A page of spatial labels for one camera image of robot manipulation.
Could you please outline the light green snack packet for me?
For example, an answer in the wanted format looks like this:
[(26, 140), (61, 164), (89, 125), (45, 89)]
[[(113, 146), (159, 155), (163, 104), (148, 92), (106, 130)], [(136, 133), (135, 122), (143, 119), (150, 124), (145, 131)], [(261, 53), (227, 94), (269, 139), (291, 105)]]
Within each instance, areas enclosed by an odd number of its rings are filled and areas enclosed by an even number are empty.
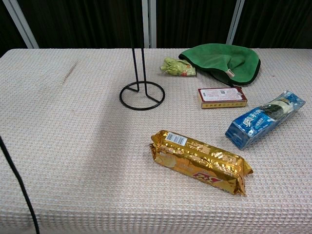
[(160, 67), (161, 71), (172, 76), (195, 76), (195, 68), (186, 60), (165, 58), (163, 65)]

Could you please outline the gold foil cracker pack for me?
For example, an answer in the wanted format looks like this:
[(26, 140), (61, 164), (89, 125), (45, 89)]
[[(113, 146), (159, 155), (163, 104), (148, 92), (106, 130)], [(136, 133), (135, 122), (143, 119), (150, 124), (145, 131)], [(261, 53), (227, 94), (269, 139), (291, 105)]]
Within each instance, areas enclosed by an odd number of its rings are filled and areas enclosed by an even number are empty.
[(243, 157), (167, 130), (151, 140), (152, 157), (159, 165), (233, 195), (246, 194), (245, 176), (253, 170)]

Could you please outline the red flat carton box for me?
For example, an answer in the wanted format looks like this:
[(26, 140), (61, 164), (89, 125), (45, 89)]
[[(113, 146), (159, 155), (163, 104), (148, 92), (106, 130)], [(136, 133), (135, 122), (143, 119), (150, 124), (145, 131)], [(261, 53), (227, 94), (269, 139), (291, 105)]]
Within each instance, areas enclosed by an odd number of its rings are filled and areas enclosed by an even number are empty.
[(238, 86), (198, 89), (197, 96), (202, 109), (245, 107), (248, 102)]

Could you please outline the green microfibre cloth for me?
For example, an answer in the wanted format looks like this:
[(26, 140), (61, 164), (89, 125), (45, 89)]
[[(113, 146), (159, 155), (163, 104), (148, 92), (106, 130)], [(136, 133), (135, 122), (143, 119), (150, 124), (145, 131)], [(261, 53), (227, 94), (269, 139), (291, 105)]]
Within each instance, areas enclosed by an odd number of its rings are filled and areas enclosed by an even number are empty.
[(178, 57), (231, 87), (252, 83), (261, 65), (254, 50), (220, 43), (202, 44), (183, 51)]

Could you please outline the beige waffle tablecloth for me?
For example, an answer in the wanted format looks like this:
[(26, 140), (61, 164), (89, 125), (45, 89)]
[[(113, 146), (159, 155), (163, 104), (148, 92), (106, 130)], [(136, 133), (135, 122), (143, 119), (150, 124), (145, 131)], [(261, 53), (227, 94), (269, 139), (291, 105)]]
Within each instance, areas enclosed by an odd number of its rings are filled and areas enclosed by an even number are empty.
[[(147, 79), (165, 90), (149, 111), (119, 101), (135, 80), (130, 49), (12, 49), (0, 57), (0, 136), (19, 171), (41, 234), (312, 234), (312, 49), (257, 49), (260, 71), (245, 108), (203, 110), (204, 73), (171, 77), (146, 49)], [(291, 91), (306, 103), (244, 150), (233, 120)], [(232, 195), (152, 159), (159, 130), (244, 157), (246, 195)]]

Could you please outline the blue cookie pack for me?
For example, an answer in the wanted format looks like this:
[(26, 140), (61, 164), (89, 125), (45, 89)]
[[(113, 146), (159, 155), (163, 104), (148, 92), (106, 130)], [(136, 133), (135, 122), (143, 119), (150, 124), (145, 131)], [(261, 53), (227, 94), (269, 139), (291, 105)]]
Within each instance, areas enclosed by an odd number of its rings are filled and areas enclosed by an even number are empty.
[(244, 150), (292, 117), (306, 102), (291, 91), (258, 106), (232, 121), (225, 136)]

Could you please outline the black curtain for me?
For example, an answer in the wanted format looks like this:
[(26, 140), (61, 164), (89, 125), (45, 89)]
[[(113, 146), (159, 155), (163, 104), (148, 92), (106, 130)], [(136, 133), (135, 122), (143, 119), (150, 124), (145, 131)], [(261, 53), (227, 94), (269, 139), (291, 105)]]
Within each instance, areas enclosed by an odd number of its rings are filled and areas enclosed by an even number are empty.
[[(141, 0), (17, 0), (39, 48), (144, 46)], [(226, 44), (236, 0), (156, 0), (157, 48)], [(312, 49), (312, 0), (245, 0), (232, 45)], [(27, 48), (0, 0), (0, 56)]]

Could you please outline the white frame post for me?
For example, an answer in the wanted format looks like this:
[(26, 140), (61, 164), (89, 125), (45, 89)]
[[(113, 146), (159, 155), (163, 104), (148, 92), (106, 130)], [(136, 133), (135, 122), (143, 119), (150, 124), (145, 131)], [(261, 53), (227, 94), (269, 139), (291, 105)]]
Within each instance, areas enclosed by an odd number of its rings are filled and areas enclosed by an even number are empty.
[(34, 34), (17, 0), (2, 0), (28, 49), (39, 49)]
[(145, 48), (157, 48), (156, 0), (141, 0)]
[(232, 44), (235, 38), (236, 30), (240, 21), (241, 13), (244, 7), (245, 0), (236, 0), (236, 5), (231, 20), (231, 25), (228, 31), (226, 44)]

